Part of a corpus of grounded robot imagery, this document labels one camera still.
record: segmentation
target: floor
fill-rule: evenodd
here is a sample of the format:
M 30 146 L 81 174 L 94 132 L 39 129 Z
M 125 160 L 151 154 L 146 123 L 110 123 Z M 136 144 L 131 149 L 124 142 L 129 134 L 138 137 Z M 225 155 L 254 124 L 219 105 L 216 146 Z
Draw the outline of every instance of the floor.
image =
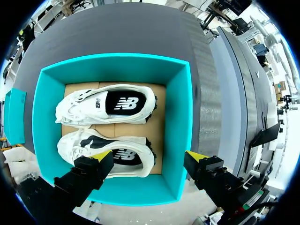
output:
M 193 181 L 186 180 L 179 202 L 149 207 L 102 204 L 98 217 L 104 225 L 191 225 L 198 216 L 215 210 L 206 192 L 199 191 Z

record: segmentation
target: shoelace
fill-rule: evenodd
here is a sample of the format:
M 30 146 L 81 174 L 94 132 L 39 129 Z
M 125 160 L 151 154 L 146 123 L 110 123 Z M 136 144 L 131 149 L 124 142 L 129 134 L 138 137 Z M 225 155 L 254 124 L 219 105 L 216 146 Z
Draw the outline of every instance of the shoelace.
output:
M 72 145 L 75 144 L 76 140 L 80 140 L 80 136 L 81 136 L 82 132 L 83 132 L 83 130 L 79 129 L 77 134 L 74 135 L 71 138 L 70 142 L 71 142 Z M 89 153 L 88 153 L 88 150 L 86 148 L 75 145 L 75 146 L 72 147 L 72 151 L 70 151 L 70 155 L 69 155 L 70 156 L 70 161 L 73 162 L 75 159 L 79 158 L 80 156 L 82 156 L 82 155 L 86 156 L 88 154 Z
M 73 99 L 69 99 L 69 103 L 72 106 L 78 106 L 79 105 L 79 102 L 78 102 L 78 99 L 79 98 L 82 98 L 81 101 L 85 100 L 87 97 L 89 97 L 89 95 L 87 95 L 86 93 L 84 93 L 82 96 L 80 96 L 80 94 L 77 94 Z M 107 120 L 104 120 L 104 119 L 101 119 L 99 117 L 96 117 L 94 115 L 87 115 L 86 113 L 84 113 L 83 111 L 81 110 L 78 110 L 76 112 L 76 114 L 71 114 L 70 113 L 70 108 L 68 109 L 68 112 L 66 113 L 66 115 L 62 118 L 62 121 L 65 122 L 65 123 L 68 123 L 68 122 L 71 122 L 71 121 L 82 121 L 82 120 L 88 120 L 89 118 L 92 118 L 94 120 L 97 120 L 97 121 L 101 121 L 103 123 L 107 123 Z
M 88 150 L 86 148 L 83 148 L 81 146 L 73 146 L 71 151 L 71 161 L 74 162 L 75 159 L 78 159 L 80 156 L 87 156 L 91 153 L 88 153 Z

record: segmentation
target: cable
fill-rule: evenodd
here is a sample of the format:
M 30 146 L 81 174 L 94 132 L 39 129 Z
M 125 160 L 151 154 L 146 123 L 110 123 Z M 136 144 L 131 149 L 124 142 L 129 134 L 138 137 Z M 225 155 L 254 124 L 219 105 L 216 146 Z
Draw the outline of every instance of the cable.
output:
M 201 7 L 204 5 L 204 3 L 202 3 L 201 6 L 200 6 L 195 12 L 199 11 L 199 10 L 201 9 Z
M 197 9 L 195 12 L 198 12 L 200 9 Z M 192 14 L 194 14 L 195 12 L 193 12 Z
M 221 27 L 221 26 L 220 26 Z M 215 27 L 215 28 L 211 28 L 210 30 L 213 30 L 213 29 L 216 29 L 218 27 Z M 230 27 L 221 27 L 221 28 L 230 28 Z

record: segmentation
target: cardboard insert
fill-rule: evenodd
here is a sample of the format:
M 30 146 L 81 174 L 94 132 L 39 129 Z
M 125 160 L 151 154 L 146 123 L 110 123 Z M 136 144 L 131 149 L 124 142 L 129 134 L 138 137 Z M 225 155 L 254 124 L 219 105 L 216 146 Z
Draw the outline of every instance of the cardboard insert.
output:
M 114 138 L 118 136 L 143 136 L 147 137 L 151 142 L 153 152 L 156 154 L 156 163 L 150 174 L 161 174 L 164 136 L 165 136 L 165 86 L 149 83 L 133 83 L 133 82 L 88 82 L 67 84 L 64 97 L 77 90 L 96 89 L 107 85 L 118 83 L 134 84 L 138 86 L 150 87 L 157 96 L 157 109 L 153 112 L 151 118 L 146 124 L 107 124 L 107 125 L 92 125 L 90 128 L 97 130 L 101 135 Z M 77 131 L 77 128 L 61 126 L 61 134 L 64 136 L 68 133 Z

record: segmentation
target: white sneaker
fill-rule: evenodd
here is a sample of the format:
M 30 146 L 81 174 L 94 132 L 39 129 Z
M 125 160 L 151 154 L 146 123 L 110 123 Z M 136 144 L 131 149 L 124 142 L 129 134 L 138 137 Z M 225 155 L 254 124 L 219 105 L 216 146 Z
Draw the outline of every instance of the white sneaker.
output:
M 98 89 L 75 91 L 56 107 L 56 123 L 76 128 L 93 124 L 144 124 L 156 109 L 149 87 L 116 84 Z
M 58 153 L 68 163 L 80 156 L 92 157 L 112 150 L 114 166 L 111 177 L 146 177 L 155 164 L 151 143 L 145 137 L 107 138 L 93 129 L 79 129 L 63 136 L 57 144 Z

